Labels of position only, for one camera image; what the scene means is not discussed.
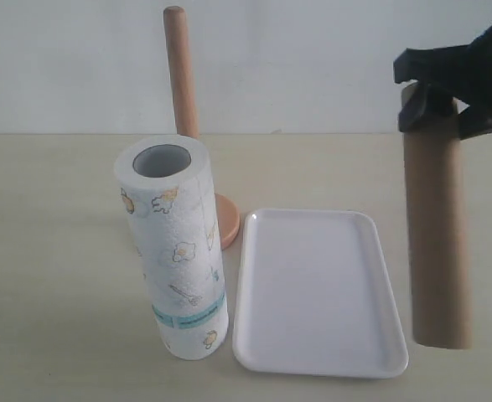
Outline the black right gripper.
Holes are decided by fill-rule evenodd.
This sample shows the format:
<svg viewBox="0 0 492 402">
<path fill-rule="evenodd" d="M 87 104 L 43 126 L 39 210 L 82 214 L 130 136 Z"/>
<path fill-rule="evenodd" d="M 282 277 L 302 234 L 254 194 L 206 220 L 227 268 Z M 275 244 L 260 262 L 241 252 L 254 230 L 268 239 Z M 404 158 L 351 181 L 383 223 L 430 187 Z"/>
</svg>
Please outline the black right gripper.
<svg viewBox="0 0 492 402">
<path fill-rule="evenodd" d="M 470 44 L 434 49 L 405 49 L 393 62 L 395 83 L 430 80 L 467 108 L 458 114 L 462 139 L 492 133 L 492 25 Z M 426 86 L 401 92 L 398 129 L 413 131 L 427 105 Z"/>
</svg>

